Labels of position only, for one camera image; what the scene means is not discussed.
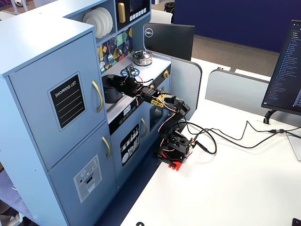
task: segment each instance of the gray desk divider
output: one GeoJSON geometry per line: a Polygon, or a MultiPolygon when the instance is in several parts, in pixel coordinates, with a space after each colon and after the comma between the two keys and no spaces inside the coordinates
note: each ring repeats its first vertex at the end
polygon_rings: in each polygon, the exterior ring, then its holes
{"type": "Polygon", "coordinates": [[[198,107],[198,94],[201,85],[202,68],[191,61],[151,51],[154,57],[172,59],[170,93],[184,100],[190,107],[186,115],[189,120],[198,107]]]}
{"type": "MultiPolygon", "coordinates": [[[[217,69],[209,75],[205,98],[264,117],[268,109],[262,108],[261,103],[268,84],[265,80],[217,69]]],[[[301,126],[301,116],[298,115],[276,112],[271,118],[301,126]]]]}

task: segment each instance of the dell logo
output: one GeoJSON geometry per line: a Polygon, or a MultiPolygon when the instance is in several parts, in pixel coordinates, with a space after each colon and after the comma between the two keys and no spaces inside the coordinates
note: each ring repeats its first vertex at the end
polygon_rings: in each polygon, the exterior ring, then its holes
{"type": "Polygon", "coordinates": [[[145,36],[150,38],[153,35],[153,31],[151,28],[145,30],[145,36]]]}

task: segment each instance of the dell monitor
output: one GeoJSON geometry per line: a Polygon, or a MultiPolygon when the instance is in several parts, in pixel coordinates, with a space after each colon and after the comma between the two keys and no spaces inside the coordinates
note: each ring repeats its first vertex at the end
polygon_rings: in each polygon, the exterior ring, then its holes
{"type": "Polygon", "coordinates": [[[149,50],[191,60],[194,26],[178,24],[144,25],[144,44],[149,50]]]}
{"type": "MultiPolygon", "coordinates": [[[[261,106],[301,115],[301,21],[293,20],[290,24],[261,106]]],[[[288,138],[301,161],[301,139],[291,135],[288,138]]]]}

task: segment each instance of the yellow label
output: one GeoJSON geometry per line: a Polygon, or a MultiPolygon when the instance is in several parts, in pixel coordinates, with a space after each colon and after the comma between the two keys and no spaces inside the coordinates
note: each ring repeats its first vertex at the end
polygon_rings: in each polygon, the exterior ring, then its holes
{"type": "Polygon", "coordinates": [[[151,100],[150,103],[153,104],[153,105],[156,105],[156,106],[159,106],[159,107],[164,108],[164,104],[162,104],[162,103],[160,103],[160,102],[158,102],[158,101],[151,100]]]}
{"type": "Polygon", "coordinates": [[[166,96],[166,94],[161,94],[159,97],[157,97],[159,100],[162,100],[164,97],[166,96]]]}

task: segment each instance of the colorful tile backsplash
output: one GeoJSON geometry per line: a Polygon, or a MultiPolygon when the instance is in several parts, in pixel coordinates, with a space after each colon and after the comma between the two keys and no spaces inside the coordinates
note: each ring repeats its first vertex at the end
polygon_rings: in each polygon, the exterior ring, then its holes
{"type": "Polygon", "coordinates": [[[102,72],[113,67],[118,61],[122,60],[133,50],[132,28],[125,30],[118,34],[117,37],[113,37],[110,40],[104,42],[98,47],[99,61],[104,62],[104,69],[102,72]],[[122,51],[122,54],[118,54],[118,48],[122,51]],[[108,55],[112,54],[114,62],[109,64],[108,55]]]}

